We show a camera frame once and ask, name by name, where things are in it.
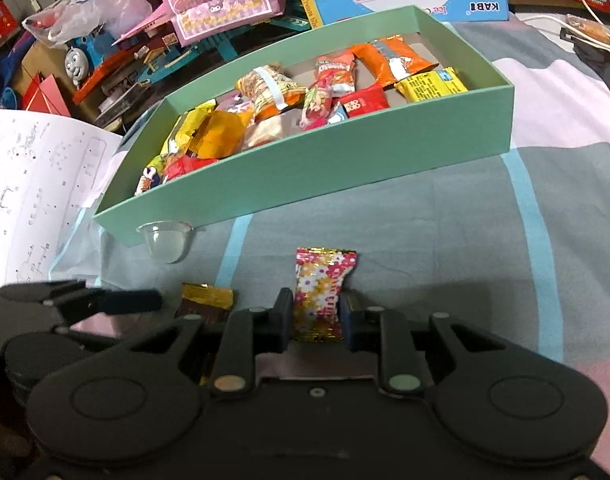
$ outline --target orange package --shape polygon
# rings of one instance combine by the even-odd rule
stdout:
[[[351,48],[383,88],[438,66],[418,56],[402,36],[390,36]]]

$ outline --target orange snack bag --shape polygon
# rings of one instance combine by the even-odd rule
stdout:
[[[418,56],[402,36],[390,36],[351,48],[383,88],[438,66]]]
[[[278,115],[285,108],[300,103],[307,89],[281,72],[281,65],[257,66],[236,81],[236,89],[254,102],[256,121]]]

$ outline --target sheet music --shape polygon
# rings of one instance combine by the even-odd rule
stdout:
[[[74,119],[0,110],[0,286],[47,280],[120,140]]]

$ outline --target candy box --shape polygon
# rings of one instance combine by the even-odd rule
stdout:
[[[418,54],[432,57],[440,68],[452,67],[467,91],[408,104],[398,90],[387,88],[389,108],[263,144],[132,196],[143,168],[160,152],[179,115],[231,92],[241,76],[279,62],[288,76],[309,87],[318,56],[394,34],[402,34]],[[373,82],[365,67],[357,66],[357,89]],[[131,246],[142,242],[136,228],[146,222],[176,220],[201,226],[498,155],[509,149],[513,110],[511,83],[418,7],[343,20],[239,57],[170,94],[134,141],[95,218]]]

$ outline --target small plastic cup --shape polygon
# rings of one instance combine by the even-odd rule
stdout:
[[[137,227],[150,256],[157,262],[173,264],[185,254],[192,226],[186,222],[151,222]]]

